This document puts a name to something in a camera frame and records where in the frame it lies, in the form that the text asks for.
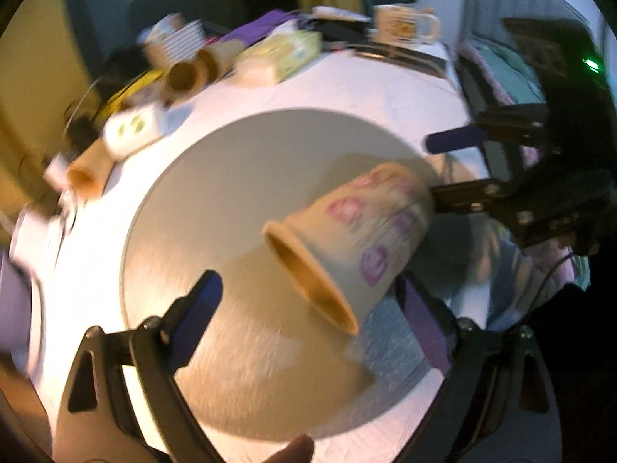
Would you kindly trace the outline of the paper cup purple print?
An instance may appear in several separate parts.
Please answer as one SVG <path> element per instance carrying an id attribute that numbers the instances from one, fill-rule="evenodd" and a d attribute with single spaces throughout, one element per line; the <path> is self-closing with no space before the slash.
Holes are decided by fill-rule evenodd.
<path id="1" fill-rule="evenodd" d="M 355 336 L 425 237 L 433 211 L 420 175 L 386 162 L 267 221 L 263 237 L 294 289 Z"/>

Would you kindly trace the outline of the brown paper cup leftmost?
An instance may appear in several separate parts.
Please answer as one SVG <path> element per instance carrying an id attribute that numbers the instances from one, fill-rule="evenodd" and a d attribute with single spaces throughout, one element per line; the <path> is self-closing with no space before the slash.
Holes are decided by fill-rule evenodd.
<path id="1" fill-rule="evenodd" d="M 67 180 L 81 199 L 99 199 L 115 165 L 106 143 L 98 138 L 71 162 Z"/>

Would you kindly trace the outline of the brown paper cup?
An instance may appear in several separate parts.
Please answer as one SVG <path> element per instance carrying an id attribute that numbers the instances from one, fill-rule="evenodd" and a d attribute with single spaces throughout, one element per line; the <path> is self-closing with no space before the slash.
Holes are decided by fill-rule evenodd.
<path id="1" fill-rule="evenodd" d="M 204 67 L 206 81 L 220 81 L 234 66 L 236 58 L 246 49 L 241 40 L 219 41 L 197 52 L 196 60 Z"/>
<path id="2" fill-rule="evenodd" d="M 71 162 L 67 180 L 81 199 L 99 199 L 115 165 L 106 143 L 98 138 Z"/>

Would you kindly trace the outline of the white paper cup green print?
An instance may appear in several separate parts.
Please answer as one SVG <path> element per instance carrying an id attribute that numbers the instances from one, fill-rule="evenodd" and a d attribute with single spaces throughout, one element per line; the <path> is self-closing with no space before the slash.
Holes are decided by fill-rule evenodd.
<path id="1" fill-rule="evenodd" d="M 159 103 L 116 112 L 103 127 L 103 142 L 117 161 L 161 139 L 166 132 L 166 112 Z"/>

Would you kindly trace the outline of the brown paper cup right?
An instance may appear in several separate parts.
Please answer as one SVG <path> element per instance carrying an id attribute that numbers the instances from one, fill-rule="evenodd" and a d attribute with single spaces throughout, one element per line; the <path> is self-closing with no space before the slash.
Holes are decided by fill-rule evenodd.
<path id="1" fill-rule="evenodd" d="M 197 52 L 196 60 L 204 67 L 206 81 L 220 81 L 234 66 L 236 58 L 246 49 L 241 40 L 219 41 Z"/>

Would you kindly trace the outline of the brown paper cup open mouth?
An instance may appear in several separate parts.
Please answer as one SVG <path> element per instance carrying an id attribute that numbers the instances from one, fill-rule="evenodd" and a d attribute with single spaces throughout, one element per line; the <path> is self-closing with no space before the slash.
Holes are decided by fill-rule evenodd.
<path id="1" fill-rule="evenodd" d="M 177 103 L 195 96 L 206 84 L 203 68 L 194 62 L 176 63 L 165 78 L 165 98 Z"/>

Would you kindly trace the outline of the round grey placemat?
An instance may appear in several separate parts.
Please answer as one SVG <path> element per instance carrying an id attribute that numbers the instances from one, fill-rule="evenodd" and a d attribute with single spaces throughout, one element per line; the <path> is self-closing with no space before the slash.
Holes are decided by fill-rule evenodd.
<path id="1" fill-rule="evenodd" d="M 176 376 L 209 431 L 268 441 L 343 434 L 400 404 L 428 372 L 394 300 L 348 336 L 293 289 L 261 235 L 266 221 L 386 161 L 437 182 L 467 172 L 361 118 L 281 110 L 194 143 L 144 198 L 123 253 L 125 324 L 164 314 L 207 270 L 223 280 L 222 302 Z"/>

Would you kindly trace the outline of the white bear mug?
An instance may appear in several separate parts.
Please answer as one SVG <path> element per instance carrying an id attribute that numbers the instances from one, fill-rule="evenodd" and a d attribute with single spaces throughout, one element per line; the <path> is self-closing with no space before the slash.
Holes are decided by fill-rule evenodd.
<path id="1" fill-rule="evenodd" d="M 401 4 L 383 4 L 373 9 L 376 41 L 396 46 L 433 44 L 440 38 L 441 22 L 433 12 Z"/>

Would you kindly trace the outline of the black wallet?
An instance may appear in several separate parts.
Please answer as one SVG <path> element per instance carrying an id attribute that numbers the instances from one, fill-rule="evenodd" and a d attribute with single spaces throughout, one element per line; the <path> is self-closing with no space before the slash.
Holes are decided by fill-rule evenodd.
<path id="1" fill-rule="evenodd" d="M 324 42 L 359 44 L 366 41 L 368 23 L 339 20 L 314 20 L 312 29 L 320 32 Z"/>

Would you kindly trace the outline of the white tube bottle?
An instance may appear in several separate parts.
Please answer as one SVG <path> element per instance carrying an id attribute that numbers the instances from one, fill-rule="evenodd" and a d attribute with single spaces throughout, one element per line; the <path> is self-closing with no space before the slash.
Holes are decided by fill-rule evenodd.
<path id="1" fill-rule="evenodd" d="M 351 10 L 343 10 L 343 8 L 327 5 L 314 6 L 312 9 L 312 16 L 314 19 L 319 20 L 334 20 L 354 23 L 370 22 L 370 18 L 365 15 L 352 12 Z"/>

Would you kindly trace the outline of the purple cloth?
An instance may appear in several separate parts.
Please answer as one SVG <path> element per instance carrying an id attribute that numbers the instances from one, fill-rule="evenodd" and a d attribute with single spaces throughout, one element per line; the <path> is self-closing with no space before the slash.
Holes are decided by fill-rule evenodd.
<path id="1" fill-rule="evenodd" d="M 263 16 L 231 30 L 229 34 L 220 38 L 219 43 L 236 40 L 248 47 L 267 38 L 277 26 L 297 19 L 298 15 L 295 13 L 285 12 L 284 10 L 270 10 Z"/>

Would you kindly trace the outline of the yellow bag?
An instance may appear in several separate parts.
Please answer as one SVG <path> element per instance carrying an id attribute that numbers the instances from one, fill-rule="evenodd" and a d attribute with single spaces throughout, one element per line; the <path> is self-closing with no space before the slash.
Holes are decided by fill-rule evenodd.
<path id="1" fill-rule="evenodd" d="M 151 103 L 159 98 L 164 78 L 165 73 L 158 69 L 141 73 L 107 101 L 106 110 L 114 113 Z"/>

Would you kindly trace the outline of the white plastic basket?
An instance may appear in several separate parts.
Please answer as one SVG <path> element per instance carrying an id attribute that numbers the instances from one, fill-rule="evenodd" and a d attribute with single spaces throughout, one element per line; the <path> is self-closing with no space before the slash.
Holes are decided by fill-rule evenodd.
<path id="1" fill-rule="evenodd" d="M 147 44 L 144 55 L 155 69 L 166 70 L 176 63 L 189 62 L 206 44 L 206 35 L 199 20 L 185 24 L 163 40 Z"/>

